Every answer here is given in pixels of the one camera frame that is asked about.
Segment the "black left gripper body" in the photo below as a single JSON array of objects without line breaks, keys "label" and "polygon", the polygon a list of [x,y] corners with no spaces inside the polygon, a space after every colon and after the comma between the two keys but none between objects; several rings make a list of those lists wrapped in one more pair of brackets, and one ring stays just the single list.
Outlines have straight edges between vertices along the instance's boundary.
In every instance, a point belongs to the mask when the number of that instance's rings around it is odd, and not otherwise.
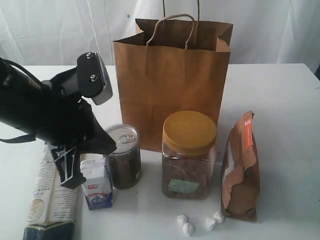
[{"label": "black left gripper body", "polygon": [[43,84],[51,104],[41,127],[41,139],[53,146],[75,144],[82,154],[106,155],[116,143],[101,127],[92,106],[78,89],[77,72],[61,72]]}]

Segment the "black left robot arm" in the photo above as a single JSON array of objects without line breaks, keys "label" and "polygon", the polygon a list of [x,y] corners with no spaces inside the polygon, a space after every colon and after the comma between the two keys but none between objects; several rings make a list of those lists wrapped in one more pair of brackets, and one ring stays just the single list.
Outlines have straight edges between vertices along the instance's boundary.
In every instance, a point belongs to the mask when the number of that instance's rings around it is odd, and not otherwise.
[{"label": "black left robot arm", "polygon": [[0,121],[22,131],[8,144],[41,139],[47,144],[68,189],[82,185],[82,154],[108,155],[115,141],[97,121],[87,99],[101,105],[113,96],[106,66],[96,52],[86,52],[76,66],[40,81],[21,65],[0,61]]}]

